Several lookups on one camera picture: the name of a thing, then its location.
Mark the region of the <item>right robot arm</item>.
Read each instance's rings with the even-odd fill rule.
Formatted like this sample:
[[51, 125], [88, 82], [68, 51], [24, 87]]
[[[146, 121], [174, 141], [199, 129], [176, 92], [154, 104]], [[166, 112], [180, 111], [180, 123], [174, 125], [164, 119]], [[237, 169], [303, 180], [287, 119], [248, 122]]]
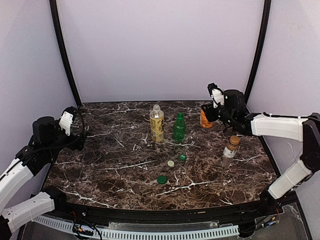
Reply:
[[207, 86], [212, 103], [202, 105], [209, 122], [221, 121], [241, 135], [269, 136], [302, 143], [302, 155], [260, 194], [260, 207], [274, 205], [288, 191], [320, 170], [320, 115], [287, 116], [247, 111], [244, 94], [236, 89]]

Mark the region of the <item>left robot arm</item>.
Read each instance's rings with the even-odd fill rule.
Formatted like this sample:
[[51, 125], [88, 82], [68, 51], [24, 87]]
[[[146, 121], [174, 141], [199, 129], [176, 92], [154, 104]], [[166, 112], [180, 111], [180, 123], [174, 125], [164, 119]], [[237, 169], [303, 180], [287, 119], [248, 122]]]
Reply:
[[12, 207], [7, 203], [16, 192], [35, 177], [46, 165], [53, 164], [64, 148], [81, 151], [87, 137], [85, 129], [79, 134], [71, 131], [79, 109], [66, 108], [59, 119], [52, 116], [38, 118], [32, 124], [32, 136], [0, 175], [0, 238], [8, 240], [21, 226], [52, 212], [66, 211], [66, 194], [48, 186], [34, 197]]

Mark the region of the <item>pale green bottle cap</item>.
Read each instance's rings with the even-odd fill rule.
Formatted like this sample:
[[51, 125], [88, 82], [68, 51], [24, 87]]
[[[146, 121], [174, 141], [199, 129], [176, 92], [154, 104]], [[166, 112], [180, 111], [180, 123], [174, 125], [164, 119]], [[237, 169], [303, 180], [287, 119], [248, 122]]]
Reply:
[[169, 160], [169, 161], [167, 162], [167, 165], [168, 165], [170, 168], [173, 168], [173, 167], [175, 166], [175, 162], [172, 161], [172, 160]]

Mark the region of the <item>yellow tea bottle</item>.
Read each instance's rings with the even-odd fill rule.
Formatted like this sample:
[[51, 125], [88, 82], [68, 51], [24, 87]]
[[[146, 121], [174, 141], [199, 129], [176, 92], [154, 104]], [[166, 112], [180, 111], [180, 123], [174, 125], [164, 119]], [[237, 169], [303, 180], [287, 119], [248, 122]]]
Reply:
[[149, 114], [151, 139], [160, 143], [164, 140], [165, 115], [158, 104], [155, 104]]

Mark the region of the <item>orange juice bottle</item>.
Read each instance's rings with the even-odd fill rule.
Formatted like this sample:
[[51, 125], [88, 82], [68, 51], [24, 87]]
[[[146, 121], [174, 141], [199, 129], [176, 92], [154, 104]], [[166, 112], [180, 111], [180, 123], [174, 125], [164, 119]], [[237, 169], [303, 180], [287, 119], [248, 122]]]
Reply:
[[209, 122], [207, 120], [207, 117], [205, 115], [205, 112], [202, 110], [201, 113], [200, 113], [200, 125], [203, 127], [203, 128], [207, 128], [207, 129], [210, 129], [213, 127], [213, 122]]

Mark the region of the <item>brown coffee bottle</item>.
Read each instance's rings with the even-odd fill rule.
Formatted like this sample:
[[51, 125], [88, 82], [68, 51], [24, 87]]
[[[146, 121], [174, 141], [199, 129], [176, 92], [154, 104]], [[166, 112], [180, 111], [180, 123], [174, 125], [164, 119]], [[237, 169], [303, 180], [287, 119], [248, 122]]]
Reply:
[[221, 166], [223, 168], [228, 168], [234, 160], [234, 157], [239, 149], [240, 138], [233, 135], [229, 138], [225, 145], [223, 154], [221, 157]]

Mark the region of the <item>dark green juice cap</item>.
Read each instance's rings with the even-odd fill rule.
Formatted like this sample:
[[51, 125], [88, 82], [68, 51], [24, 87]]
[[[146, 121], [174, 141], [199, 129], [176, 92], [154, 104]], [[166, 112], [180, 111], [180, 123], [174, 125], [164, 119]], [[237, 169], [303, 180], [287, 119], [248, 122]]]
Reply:
[[158, 176], [156, 180], [157, 180], [157, 183], [161, 185], [166, 184], [168, 181], [167, 177], [164, 175]]

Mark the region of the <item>green plastic bottle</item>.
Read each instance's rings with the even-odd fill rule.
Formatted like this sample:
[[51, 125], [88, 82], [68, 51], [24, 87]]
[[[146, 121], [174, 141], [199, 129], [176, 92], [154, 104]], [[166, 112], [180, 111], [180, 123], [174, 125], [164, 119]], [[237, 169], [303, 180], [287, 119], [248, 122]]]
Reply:
[[173, 139], [177, 142], [182, 142], [186, 134], [186, 123], [184, 119], [184, 114], [179, 112], [177, 114], [176, 121], [173, 125]]

